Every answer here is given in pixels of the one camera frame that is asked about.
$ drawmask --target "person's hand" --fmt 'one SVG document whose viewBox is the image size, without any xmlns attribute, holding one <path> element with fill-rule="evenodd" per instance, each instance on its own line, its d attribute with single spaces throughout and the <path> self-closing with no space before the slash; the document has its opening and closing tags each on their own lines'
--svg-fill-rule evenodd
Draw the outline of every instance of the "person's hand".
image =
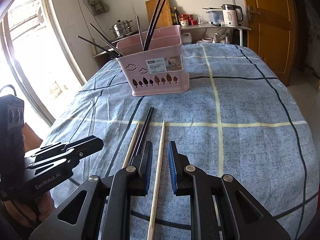
<svg viewBox="0 0 320 240">
<path fill-rule="evenodd" d="M 27 205 L 14 201 L 17 207 L 31 220 L 36 221 L 36 214 Z M 56 208 L 54 207 L 54 200 L 51 198 L 50 191 L 44 193 L 36 199 L 36 203 L 40 212 L 39 220 L 44 221 Z M 25 227 L 32 227 L 28 220 L 23 217 L 15 208 L 11 201 L 5 201 L 4 206 L 7 212 L 20 224 Z"/>
</svg>

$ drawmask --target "wooden cutting board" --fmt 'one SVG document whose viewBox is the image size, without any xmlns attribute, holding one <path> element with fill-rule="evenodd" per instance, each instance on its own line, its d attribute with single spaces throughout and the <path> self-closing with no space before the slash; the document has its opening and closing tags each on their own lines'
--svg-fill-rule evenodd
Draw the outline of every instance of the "wooden cutting board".
<svg viewBox="0 0 320 240">
<path fill-rule="evenodd" d="M 146 1 L 146 8 L 147 8 L 147 14 L 148 14 L 148 20 L 149 23 L 151 21 L 152 15 L 153 15 L 153 11 L 156 8 L 158 0 L 149 0 Z M 171 11 L 170 11 L 170 4 L 169 4 L 169 0 L 165 0 L 163 9 L 161 11 L 160 17 L 158 19 L 157 25 L 156 25 L 156 29 L 158 28 L 162 28 L 162 27 L 167 27 L 167 26 L 172 26 L 172 19 L 171 19 Z"/>
</svg>

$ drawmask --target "metal screw head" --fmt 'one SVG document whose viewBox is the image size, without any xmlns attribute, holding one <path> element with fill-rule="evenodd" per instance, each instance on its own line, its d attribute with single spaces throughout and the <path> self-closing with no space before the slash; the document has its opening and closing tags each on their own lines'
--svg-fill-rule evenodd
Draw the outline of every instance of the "metal screw head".
<svg viewBox="0 0 320 240">
<path fill-rule="evenodd" d="M 97 182 L 99 177 L 97 175 L 92 175 L 88 178 L 88 181 L 91 183 Z"/>
<path fill-rule="evenodd" d="M 186 167 L 186 171 L 195 171 L 196 170 L 196 167 L 195 166 L 192 166 L 192 165 L 188 165 Z"/>
<path fill-rule="evenodd" d="M 231 175 L 224 175 L 223 179 L 227 182 L 231 182 L 233 180 L 233 177 Z"/>
<path fill-rule="evenodd" d="M 128 167 L 125 168 L 125 170 L 127 172 L 134 172 L 136 170 L 136 167 L 135 166 L 128 166 Z"/>
</svg>

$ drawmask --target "white kettle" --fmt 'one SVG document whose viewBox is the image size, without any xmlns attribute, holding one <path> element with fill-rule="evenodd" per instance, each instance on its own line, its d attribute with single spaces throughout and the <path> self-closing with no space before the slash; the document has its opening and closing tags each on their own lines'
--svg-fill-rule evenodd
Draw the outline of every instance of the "white kettle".
<svg viewBox="0 0 320 240">
<path fill-rule="evenodd" d="M 221 8 L 223 9 L 222 13 L 223 13 L 224 25 L 238 26 L 239 25 L 238 22 L 241 22 L 243 20 L 242 8 L 239 5 L 223 4 Z M 240 20 L 238 19 L 236 9 L 240 11 L 240 15 L 241 15 Z"/>
</svg>

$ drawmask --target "bottle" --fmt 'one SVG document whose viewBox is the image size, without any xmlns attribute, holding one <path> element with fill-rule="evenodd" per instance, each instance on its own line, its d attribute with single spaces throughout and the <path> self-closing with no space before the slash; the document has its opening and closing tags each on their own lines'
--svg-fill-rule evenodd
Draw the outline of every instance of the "bottle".
<svg viewBox="0 0 320 240">
<path fill-rule="evenodd" d="M 176 18 L 177 25 L 180 25 L 179 12 L 178 12 L 176 6 L 174 7 L 174 16 L 175 16 L 175 18 Z"/>
<path fill-rule="evenodd" d="M 174 15 L 174 10 L 172 10 L 172 8 L 170 8 L 170 12 L 171 12 L 172 24 L 177 25 L 176 17 Z"/>
</svg>

